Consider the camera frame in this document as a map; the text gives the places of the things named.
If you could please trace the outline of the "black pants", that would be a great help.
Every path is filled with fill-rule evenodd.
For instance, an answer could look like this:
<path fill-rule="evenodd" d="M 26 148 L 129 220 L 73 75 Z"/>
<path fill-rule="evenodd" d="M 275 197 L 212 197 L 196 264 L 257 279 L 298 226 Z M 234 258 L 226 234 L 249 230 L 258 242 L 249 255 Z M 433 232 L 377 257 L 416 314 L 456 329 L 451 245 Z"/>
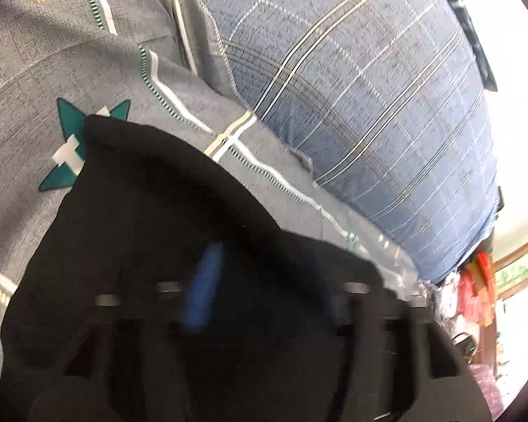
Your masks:
<path fill-rule="evenodd" d="M 374 267 L 284 231 L 229 172 L 149 126 L 90 116 L 86 162 L 4 316 L 0 390 L 22 421 L 92 418 L 94 301 L 184 280 L 210 243 L 226 254 L 226 421 L 330 421 L 343 337 L 329 271 Z"/>

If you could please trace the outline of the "red clothes pile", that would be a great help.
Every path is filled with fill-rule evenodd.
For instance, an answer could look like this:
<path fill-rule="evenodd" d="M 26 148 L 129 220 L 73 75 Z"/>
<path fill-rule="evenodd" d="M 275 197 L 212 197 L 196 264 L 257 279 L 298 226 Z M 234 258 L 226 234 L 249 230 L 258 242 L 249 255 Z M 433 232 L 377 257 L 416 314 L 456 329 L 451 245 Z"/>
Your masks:
<path fill-rule="evenodd" d="M 495 267 L 490 254 L 478 252 L 475 258 L 460 270 L 456 313 L 468 322 L 488 327 L 495 317 L 497 287 Z"/>

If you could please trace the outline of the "blue plaid pillow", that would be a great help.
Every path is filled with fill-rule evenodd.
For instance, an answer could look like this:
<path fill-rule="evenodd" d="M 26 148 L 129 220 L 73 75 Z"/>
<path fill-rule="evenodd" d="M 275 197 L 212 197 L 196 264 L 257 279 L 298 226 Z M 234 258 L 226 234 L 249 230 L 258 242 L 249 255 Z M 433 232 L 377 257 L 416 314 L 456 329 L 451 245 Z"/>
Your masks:
<path fill-rule="evenodd" d="M 488 237 L 497 162 L 461 0 L 202 0 L 237 90 L 438 282 Z"/>

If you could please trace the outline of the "grey patterned bed sheet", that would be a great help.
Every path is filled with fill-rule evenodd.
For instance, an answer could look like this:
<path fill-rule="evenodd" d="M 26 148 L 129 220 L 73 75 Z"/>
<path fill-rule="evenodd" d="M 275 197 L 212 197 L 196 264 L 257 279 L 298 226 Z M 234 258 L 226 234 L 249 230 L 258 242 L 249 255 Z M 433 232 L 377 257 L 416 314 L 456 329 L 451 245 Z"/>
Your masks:
<path fill-rule="evenodd" d="M 237 87 L 201 0 L 0 0 L 0 329 L 64 199 L 56 175 L 83 166 L 62 122 L 91 113 L 183 139 L 284 229 L 372 261 L 403 300 L 416 294 L 408 254 L 316 185 L 310 159 L 260 123 Z"/>

